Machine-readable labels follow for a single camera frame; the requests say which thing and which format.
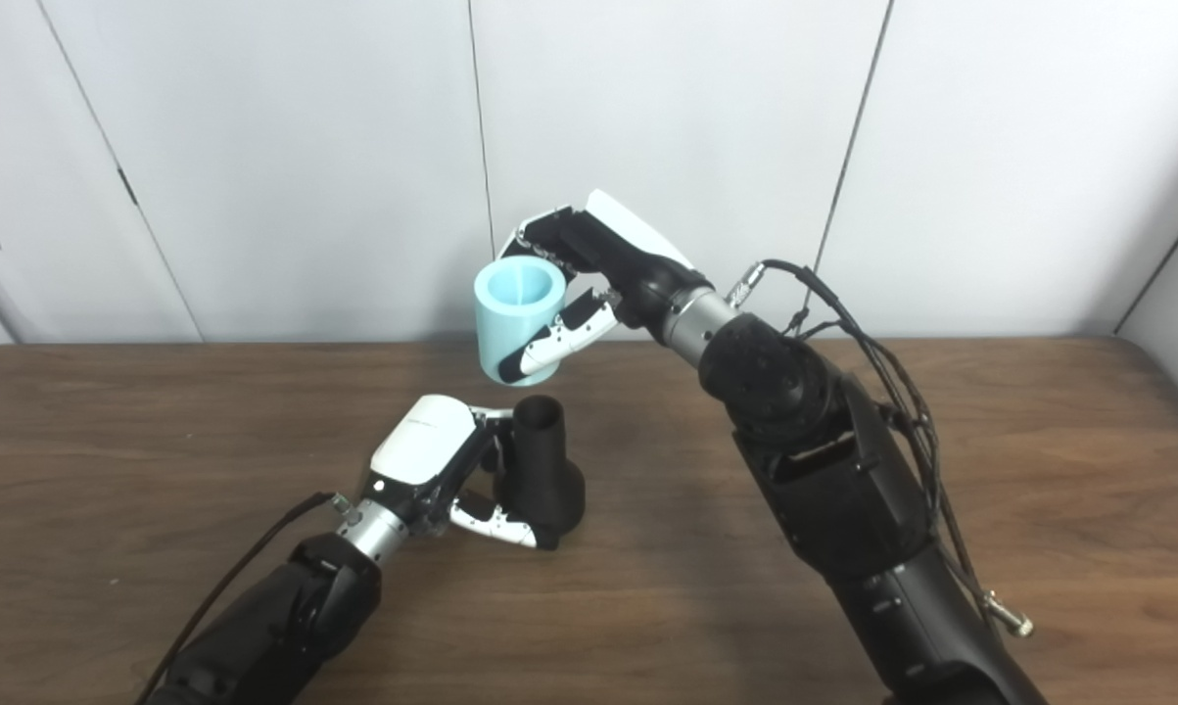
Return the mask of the white and black right hand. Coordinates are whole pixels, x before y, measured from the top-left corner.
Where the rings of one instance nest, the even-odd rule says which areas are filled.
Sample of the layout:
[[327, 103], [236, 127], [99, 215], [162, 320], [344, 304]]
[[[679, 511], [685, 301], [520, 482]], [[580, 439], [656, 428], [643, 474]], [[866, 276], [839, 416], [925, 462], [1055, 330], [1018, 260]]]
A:
[[503, 383], [535, 378], [615, 327], [646, 330], [697, 367], [714, 336], [741, 314], [671, 241], [601, 189], [582, 210], [560, 207], [514, 228], [499, 257], [517, 256], [551, 263], [565, 282], [602, 275], [607, 286], [580, 295], [501, 357], [495, 370]]

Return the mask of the white and black left hand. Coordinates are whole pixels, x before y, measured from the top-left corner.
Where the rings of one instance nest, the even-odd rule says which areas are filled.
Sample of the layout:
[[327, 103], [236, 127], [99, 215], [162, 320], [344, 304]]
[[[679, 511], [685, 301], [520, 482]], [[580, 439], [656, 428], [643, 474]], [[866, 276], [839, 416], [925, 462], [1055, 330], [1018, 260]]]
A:
[[375, 449], [360, 498], [344, 513], [338, 536], [384, 566], [412, 536], [439, 536], [448, 526], [537, 551], [560, 538], [504, 507], [502, 499], [466, 490], [478, 469], [499, 474], [517, 457], [514, 411], [423, 396]]

